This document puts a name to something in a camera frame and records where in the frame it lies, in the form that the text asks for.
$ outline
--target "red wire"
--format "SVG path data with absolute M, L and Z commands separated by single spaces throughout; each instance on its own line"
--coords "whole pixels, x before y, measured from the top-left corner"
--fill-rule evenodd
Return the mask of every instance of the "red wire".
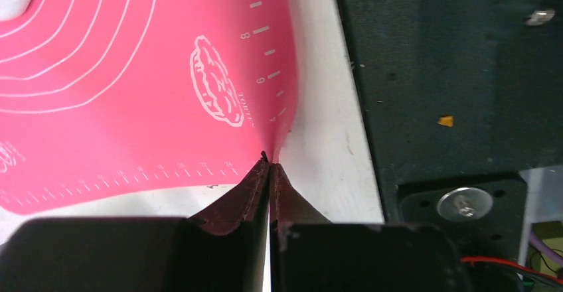
M 518 268 L 522 271 L 528 272 L 528 273 L 533 273 L 533 274 L 537 274 L 537 275 L 541 275 L 543 277 L 547 277 L 551 280 L 555 280 L 561 284 L 563 284 L 563 279 L 558 279 L 556 277 L 553 277 L 549 274 L 545 274 L 545 273 L 541 273 L 541 272 L 537 272 L 534 271 L 532 269 L 529 269 L 527 267 L 523 267 L 519 264 L 517 264 L 516 262 L 512 262 L 509 260 L 505 260 L 505 259 L 499 259 L 496 257 L 463 257 L 461 259 L 461 262 L 465 262 L 465 263 L 471 263 L 471 265 L 473 265 L 475 262 L 489 262 L 489 263 L 498 263 L 498 264 L 503 264 L 503 265 L 509 265 L 511 267 L 515 267 Z

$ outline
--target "white table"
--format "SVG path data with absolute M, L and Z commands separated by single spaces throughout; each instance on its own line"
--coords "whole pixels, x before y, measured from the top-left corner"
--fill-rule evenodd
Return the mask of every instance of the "white table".
M 328 219 L 383 222 L 335 0 L 290 3 L 301 91 L 280 163 L 295 189 Z M 33 216 L 0 211 L 0 242 L 36 216 L 190 216 L 232 187 L 153 190 Z M 264 281 L 269 283 L 269 262 L 266 265 Z M 269 290 L 269 284 L 265 285 L 264 291 Z

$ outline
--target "small yellow fragment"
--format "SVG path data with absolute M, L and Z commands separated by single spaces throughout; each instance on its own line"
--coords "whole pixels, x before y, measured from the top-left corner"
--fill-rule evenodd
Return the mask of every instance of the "small yellow fragment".
M 452 115 L 442 116 L 440 117 L 438 123 L 442 126 L 453 127 L 453 116 Z

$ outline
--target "screw hole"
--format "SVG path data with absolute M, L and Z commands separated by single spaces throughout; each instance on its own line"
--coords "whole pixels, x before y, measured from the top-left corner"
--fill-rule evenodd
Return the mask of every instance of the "screw hole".
M 496 190 L 493 192 L 493 196 L 496 198 L 504 197 L 507 193 L 504 190 Z

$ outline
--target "silver screw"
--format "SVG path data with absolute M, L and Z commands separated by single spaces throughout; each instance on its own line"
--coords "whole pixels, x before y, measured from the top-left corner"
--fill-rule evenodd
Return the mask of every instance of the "silver screw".
M 475 208 L 466 196 L 459 195 L 454 199 L 457 213 L 460 215 L 471 218 L 475 215 Z
M 555 16 L 555 10 L 547 9 L 547 10 L 536 10 L 532 15 L 526 20 L 526 24 L 532 27 L 536 27 L 539 25 L 544 25 L 547 22 L 551 21 Z

